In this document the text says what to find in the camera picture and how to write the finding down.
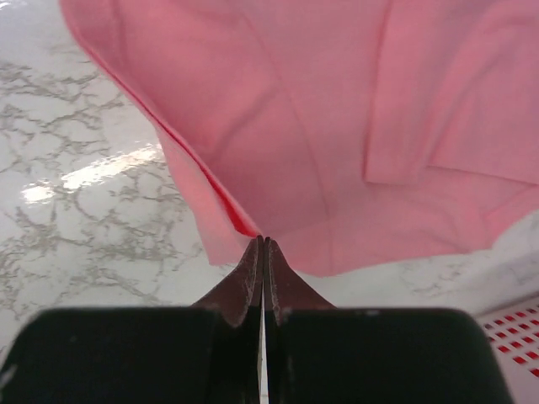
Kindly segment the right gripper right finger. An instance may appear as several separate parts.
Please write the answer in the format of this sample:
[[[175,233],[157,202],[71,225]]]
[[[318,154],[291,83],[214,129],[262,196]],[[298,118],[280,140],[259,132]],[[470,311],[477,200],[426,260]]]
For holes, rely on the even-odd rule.
[[[278,243],[264,239],[264,335],[269,402],[283,403],[286,353],[282,323],[287,311],[332,310],[334,306],[288,264]]]

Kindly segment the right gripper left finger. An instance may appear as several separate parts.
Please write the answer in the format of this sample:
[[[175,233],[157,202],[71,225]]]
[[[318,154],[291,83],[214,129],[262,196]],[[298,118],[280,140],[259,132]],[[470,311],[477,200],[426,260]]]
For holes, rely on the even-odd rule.
[[[207,403],[259,403],[264,239],[251,240],[235,269],[194,303],[217,314]]]

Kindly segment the pink t shirt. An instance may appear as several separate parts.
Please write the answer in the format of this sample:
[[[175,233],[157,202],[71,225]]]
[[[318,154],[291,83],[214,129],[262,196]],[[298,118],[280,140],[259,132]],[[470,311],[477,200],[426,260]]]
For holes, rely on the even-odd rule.
[[[154,124],[211,263],[327,276],[492,247],[538,207],[535,1],[64,1]]]

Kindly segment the white plastic laundry basket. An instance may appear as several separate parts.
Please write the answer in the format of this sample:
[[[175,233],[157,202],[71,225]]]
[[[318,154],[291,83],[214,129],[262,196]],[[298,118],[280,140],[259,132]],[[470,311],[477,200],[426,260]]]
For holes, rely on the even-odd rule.
[[[538,297],[477,318],[485,331],[514,402],[539,404]]]

